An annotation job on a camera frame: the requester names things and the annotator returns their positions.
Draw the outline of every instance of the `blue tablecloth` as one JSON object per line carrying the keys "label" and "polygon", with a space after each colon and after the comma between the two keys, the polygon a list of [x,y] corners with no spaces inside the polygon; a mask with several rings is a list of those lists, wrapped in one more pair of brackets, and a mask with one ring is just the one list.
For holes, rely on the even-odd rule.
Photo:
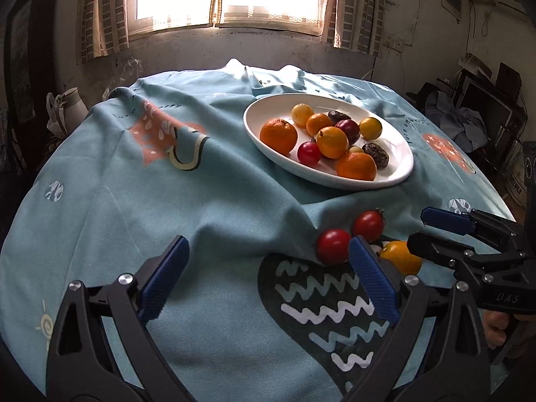
{"label": "blue tablecloth", "polygon": [[[281,92],[332,96],[382,116],[410,144],[412,174],[392,188],[348,193],[282,170],[242,123],[249,104]],[[111,283],[181,234],[190,262],[147,328],[194,397],[338,401],[388,324],[347,264],[317,264],[315,241],[376,207],[385,210],[385,234],[404,240],[422,229],[427,206],[512,218],[461,150],[387,87],[236,60],[214,71],[146,77],[93,107],[39,173],[2,248],[0,331],[44,390],[69,281]],[[419,276],[436,286],[454,280],[432,263]],[[113,324],[105,324],[124,376],[136,383]],[[431,324],[399,383],[415,374]]]}

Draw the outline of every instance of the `blue gripper pad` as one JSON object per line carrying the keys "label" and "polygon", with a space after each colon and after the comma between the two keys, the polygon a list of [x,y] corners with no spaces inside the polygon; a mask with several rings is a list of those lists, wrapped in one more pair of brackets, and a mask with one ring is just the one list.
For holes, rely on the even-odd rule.
{"label": "blue gripper pad", "polygon": [[468,215],[428,207],[421,212],[421,220],[424,225],[435,226],[460,236],[474,233],[474,225]]}
{"label": "blue gripper pad", "polygon": [[188,263],[189,255],[188,241],[181,237],[149,278],[140,292],[138,318],[143,325],[160,315],[167,298]]}
{"label": "blue gripper pad", "polygon": [[383,273],[376,255],[361,237],[350,240],[348,261],[372,300],[378,316],[395,325],[400,319],[397,292]]}

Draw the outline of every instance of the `white oval plate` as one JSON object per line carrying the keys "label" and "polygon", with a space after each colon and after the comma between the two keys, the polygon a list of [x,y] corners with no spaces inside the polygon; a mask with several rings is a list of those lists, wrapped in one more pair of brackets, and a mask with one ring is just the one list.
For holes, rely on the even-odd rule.
{"label": "white oval plate", "polygon": [[[282,118],[293,124],[290,111],[296,104],[305,103],[312,107],[315,113],[326,113],[338,110],[349,115],[359,123],[366,117],[379,119],[383,126],[382,135],[374,142],[378,143],[389,154],[389,164],[383,170],[378,170],[374,181],[351,180],[337,176],[336,161],[322,158],[315,167],[302,165],[297,158],[298,147],[311,140],[307,131],[296,128],[298,142],[288,156],[284,156],[262,143],[258,136],[264,123],[273,118]],[[413,170],[413,153],[404,137],[390,123],[368,110],[334,98],[308,93],[281,93],[258,99],[244,113],[244,125],[249,137],[261,152],[272,162],[298,177],[321,184],[329,188],[344,190],[379,189],[393,186],[405,180]],[[360,138],[354,146],[365,144]]]}

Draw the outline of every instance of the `human hand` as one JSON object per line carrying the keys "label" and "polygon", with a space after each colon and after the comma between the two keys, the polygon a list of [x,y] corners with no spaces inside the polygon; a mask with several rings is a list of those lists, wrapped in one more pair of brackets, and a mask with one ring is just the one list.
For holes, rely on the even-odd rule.
{"label": "human hand", "polygon": [[[527,329],[519,341],[519,348],[513,349],[513,351],[509,353],[508,357],[521,356],[524,351],[524,342],[536,335],[536,316],[514,315],[514,317],[519,321],[535,323],[527,325]],[[497,346],[502,346],[505,344],[505,329],[508,327],[509,323],[510,316],[508,314],[500,313],[498,311],[484,310],[482,324],[484,327],[484,335],[486,336],[488,346],[491,349],[495,349]]]}

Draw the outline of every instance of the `white zigzag pattern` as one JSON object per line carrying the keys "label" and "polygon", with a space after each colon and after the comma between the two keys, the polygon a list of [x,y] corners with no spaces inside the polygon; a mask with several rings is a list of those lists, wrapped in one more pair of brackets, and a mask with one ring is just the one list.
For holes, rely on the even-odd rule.
{"label": "white zigzag pattern", "polygon": [[366,358],[363,359],[359,355],[350,354],[348,356],[348,362],[345,363],[344,361],[342,361],[342,358],[339,357],[336,353],[332,353],[331,361],[333,361],[335,365],[343,372],[348,372],[351,371],[356,364],[362,369],[366,369],[367,367],[369,367],[371,365],[373,355],[374,352],[369,352]]}
{"label": "white zigzag pattern", "polygon": [[322,337],[320,337],[318,334],[315,334],[314,332],[312,332],[309,334],[309,340],[311,340],[313,343],[320,346],[326,352],[333,352],[335,350],[335,346],[337,342],[342,343],[347,346],[352,346],[352,345],[355,345],[357,338],[361,337],[365,343],[370,343],[375,332],[377,332],[380,337],[383,337],[388,327],[389,327],[389,322],[385,322],[383,325],[380,325],[377,322],[371,322],[371,324],[369,325],[368,331],[365,331],[364,329],[358,326],[352,326],[350,328],[349,337],[345,337],[344,335],[340,335],[334,331],[330,331],[328,335],[328,341],[326,341]]}
{"label": "white zigzag pattern", "polygon": [[296,319],[302,325],[309,321],[311,321],[314,325],[318,325],[324,321],[326,316],[331,317],[331,320],[335,323],[339,323],[344,318],[346,311],[349,311],[352,313],[352,315],[357,316],[361,309],[365,310],[365,313],[367,313],[369,316],[374,313],[374,305],[372,304],[372,301],[370,300],[367,304],[360,296],[355,298],[355,305],[352,305],[345,300],[340,300],[337,302],[337,311],[333,311],[331,308],[326,306],[321,306],[320,313],[318,315],[314,314],[308,308],[298,311],[296,308],[292,308],[288,304],[281,304],[281,311],[289,316],[294,317],[294,319]]}
{"label": "white zigzag pattern", "polygon": [[286,272],[289,276],[294,276],[296,275],[298,268],[300,268],[302,272],[305,272],[309,269],[309,266],[299,262],[289,262],[288,260],[284,260],[277,266],[275,276],[281,276],[283,275],[283,272]]}
{"label": "white zigzag pattern", "polygon": [[333,275],[329,273],[324,274],[324,284],[320,284],[314,276],[307,277],[307,288],[300,286],[299,284],[293,282],[288,287],[288,290],[285,289],[281,284],[276,284],[275,289],[283,297],[285,302],[290,302],[296,296],[296,293],[302,297],[303,300],[307,300],[311,297],[315,289],[318,292],[325,296],[328,293],[331,285],[337,289],[339,293],[342,293],[346,283],[350,284],[355,290],[359,286],[359,278],[354,274],[353,278],[348,273],[342,274],[340,281],[337,280]]}

